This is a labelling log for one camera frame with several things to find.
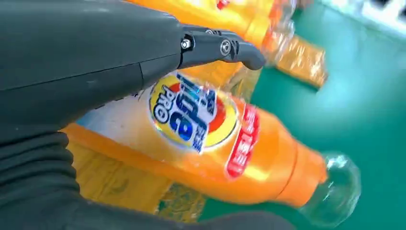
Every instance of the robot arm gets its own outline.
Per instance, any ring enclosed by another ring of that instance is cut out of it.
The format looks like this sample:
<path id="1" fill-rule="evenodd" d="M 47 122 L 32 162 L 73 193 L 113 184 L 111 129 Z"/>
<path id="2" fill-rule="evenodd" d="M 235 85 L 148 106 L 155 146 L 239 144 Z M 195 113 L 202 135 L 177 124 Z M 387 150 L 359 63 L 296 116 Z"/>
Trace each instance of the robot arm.
<path id="1" fill-rule="evenodd" d="M 0 22 L 0 143 L 59 130 L 176 69 L 265 63 L 235 34 L 119 0 L 2 0 Z"/>

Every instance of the clear bottle cap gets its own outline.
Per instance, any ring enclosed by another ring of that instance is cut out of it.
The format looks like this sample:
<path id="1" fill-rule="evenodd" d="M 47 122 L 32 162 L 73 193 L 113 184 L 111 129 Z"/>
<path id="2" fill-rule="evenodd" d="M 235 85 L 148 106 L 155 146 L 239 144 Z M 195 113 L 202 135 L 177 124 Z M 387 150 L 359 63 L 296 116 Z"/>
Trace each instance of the clear bottle cap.
<path id="1" fill-rule="evenodd" d="M 314 225 L 334 228 L 355 209 L 361 195 L 360 171 L 346 155 L 328 153 L 323 157 L 328 178 L 299 211 Z"/>

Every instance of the tide logo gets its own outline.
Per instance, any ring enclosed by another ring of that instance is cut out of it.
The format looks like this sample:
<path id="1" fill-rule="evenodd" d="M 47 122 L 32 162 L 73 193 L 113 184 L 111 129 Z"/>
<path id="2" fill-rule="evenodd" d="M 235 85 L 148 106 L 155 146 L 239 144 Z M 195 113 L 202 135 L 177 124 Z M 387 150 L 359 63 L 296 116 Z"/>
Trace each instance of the tide logo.
<path id="1" fill-rule="evenodd" d="M 178 73 L 156 83 L 149 109 L 158 132 L 198 153 L 225 141 L 237 126 L 237 109 L 231 99 Z"/>

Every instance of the plastic bottle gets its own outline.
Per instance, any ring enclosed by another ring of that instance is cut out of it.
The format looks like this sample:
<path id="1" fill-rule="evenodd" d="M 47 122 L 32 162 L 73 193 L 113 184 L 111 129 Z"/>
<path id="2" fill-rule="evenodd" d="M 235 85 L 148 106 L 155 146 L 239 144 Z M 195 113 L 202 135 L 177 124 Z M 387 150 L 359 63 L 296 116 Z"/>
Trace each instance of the plastic bottle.
<path id="1" fill-rule="evenodd" d="M 79 123 L 97 134 L 65 131 L 96 151 L 226 202 L 297 207 L 320 226 L 345 220 L 361 192 L 345 156 L 323 157 L 272 114 L 178 73 Z"/>

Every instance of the plastic wrap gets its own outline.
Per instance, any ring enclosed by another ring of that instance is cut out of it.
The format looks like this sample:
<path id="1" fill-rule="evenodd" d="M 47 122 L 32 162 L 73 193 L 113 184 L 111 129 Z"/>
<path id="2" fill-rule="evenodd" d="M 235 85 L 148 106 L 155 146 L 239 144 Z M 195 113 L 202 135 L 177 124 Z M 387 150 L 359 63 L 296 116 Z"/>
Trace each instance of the plastic wrap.
<path id="1" fill-rule="evenodd" d="M 278 63 L 294 35 L 294 23 L 290 20 L 280 22 L 268 31 L 263 42 L 262 52 L 267 57 L 267 66 L 273 67 Z M 230 78 L 229 82 L 221 87 L 223 91 L 231 92 L 235 97 L 251 100 L 252 93 L 259 80 L 262 70 L 252 71 L 242 67 Z"/>
<path id="2" fill-rule="evenodd" d="M 298 36 L 292 38 L 276 66 L 317 88 L 322 87 L 327 80 L 325 51 Z"/>

